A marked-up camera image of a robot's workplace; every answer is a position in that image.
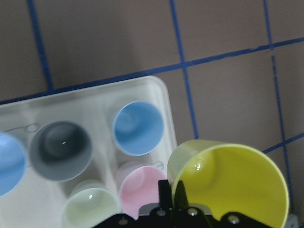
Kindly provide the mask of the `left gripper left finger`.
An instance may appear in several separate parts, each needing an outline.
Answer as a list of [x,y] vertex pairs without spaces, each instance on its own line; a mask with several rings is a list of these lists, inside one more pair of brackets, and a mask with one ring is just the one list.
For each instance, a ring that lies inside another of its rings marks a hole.
[[171,186],[168,180],[158,181],[159,206],[165,209],[172,209]]

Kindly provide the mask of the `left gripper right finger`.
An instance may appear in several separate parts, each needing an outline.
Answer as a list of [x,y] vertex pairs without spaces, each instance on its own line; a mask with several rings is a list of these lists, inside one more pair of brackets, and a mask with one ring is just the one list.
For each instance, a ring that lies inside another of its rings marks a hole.
[[189,207],[186,189],[183,181],[178,181],[174,195],[174,207],[176,211],[183,211]]

